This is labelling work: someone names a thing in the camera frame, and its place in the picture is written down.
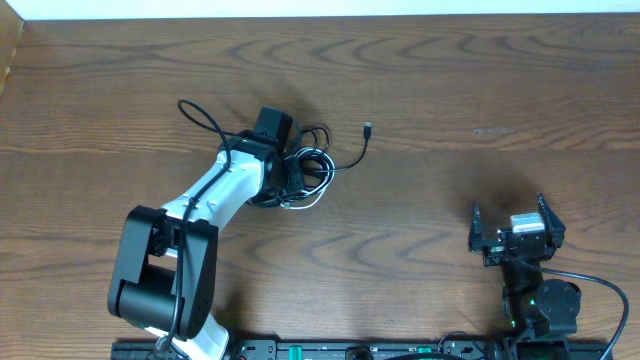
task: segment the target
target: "wooden tabletop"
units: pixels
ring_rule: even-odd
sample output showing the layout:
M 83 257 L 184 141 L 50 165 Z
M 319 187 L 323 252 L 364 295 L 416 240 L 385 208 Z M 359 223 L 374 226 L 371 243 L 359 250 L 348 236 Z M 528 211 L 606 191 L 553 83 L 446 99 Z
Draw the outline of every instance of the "wooden tabletop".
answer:
M 0 104 L 0 358 L 100 358 L 148 335 L 107 312 L 123 221 L 212 165 L 260 108 L 331 130 L 338 174 L 307 211 L 243 207 L 220 239 L 213 313 L 281 338 L 429 339 L 507 329 L 498 268 L 467 252 L 545 194 L 568 227 L 547 265 L 632 302 L 640 357 L 640 15 L 32 22 Z M 576 338 L 622 306 L 583 291 Z

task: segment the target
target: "white cable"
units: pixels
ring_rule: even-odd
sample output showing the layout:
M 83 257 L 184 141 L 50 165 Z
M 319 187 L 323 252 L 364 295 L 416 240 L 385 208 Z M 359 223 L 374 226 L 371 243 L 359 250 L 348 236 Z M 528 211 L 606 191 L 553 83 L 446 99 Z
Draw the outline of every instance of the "white cable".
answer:
M 296 153 L 294 154 L 294 156 L 300 158 L 303 155 L 307 155 L 308 153 L 316 153 L 320 156 L 322 156 L 328 165 L 328 169 L 327 170 L 334 170 L 336 168 L 335 163 L 333 162 L 333 159 L 331 158 L 331 156 L 329 156 L 329 154 L 327 154 L 326 152 L 319 150 L 317 148 L 314 147 L 304 147 L 302 149 L 299 149 L 298 151 L 296 151 Z M 312 207 L 313 205 L 315 205 L 320 198 L 322 197 L 322 195 L 324 195 L 324 192 L 327 190 L 327 188 L 329 187 L 329 185 L 331 184 L 331 182 L 333 181 L 333 178 L 335 177 L 335 172 L 330 171 L 327 173 L 327 176 L 325 176 L 325 178 L 320 182 L 320 184 L 318 184 L 318 186 L 311 190 L 311 191 L 307 191 L 307 190 L 301 190 L 300 192 L 303 193 L 304 195 L 307 196 L 314 196 L 317 195 L 317 197 L 315 198 L 315 200 L 309 204 L 309 205 L 305 205 L 305 206 L 286 206 L 284 204 L 280 204 L 280 206 L 284 209 L 288 209 L 288 210 L 303 210 L 303 209 L 308 209 L 310 207 Z

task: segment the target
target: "wooden table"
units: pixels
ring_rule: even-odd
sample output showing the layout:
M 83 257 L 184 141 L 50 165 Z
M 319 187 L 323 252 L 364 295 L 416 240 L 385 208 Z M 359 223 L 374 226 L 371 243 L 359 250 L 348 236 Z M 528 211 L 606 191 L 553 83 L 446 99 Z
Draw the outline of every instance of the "wooden table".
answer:
M 282 338 L 425 339 L 508 328 L 499 269 L 467 252 L 543 192 L 568 227 L 550 267 L 619 284 L 640 357 L 640 15 L 32 22 L 0 105 L 0 358 L 106 358 L 146 337 L 106 298 L 123 221 L 198 179 L 263 105 L 326 124 L 339 174 L 308 211 L 243 207 L 213 312 Z M 583 290 L 578 338 L 622 306 Z

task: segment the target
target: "white backdrop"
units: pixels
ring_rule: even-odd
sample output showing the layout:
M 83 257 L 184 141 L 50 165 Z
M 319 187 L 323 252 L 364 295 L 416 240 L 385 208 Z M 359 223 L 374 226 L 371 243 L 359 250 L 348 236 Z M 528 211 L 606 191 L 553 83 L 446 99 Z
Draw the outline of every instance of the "white backdrop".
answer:
M 640 0 L 7 0 L 25 20 L 640 12 Z

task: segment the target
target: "white wall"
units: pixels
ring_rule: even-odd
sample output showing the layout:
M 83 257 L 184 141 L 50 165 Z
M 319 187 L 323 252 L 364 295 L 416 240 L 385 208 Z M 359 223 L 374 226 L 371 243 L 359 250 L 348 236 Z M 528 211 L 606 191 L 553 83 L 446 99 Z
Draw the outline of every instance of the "white wall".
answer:
M 640 12 L 640 0 L 7 0 L 25 20 Z

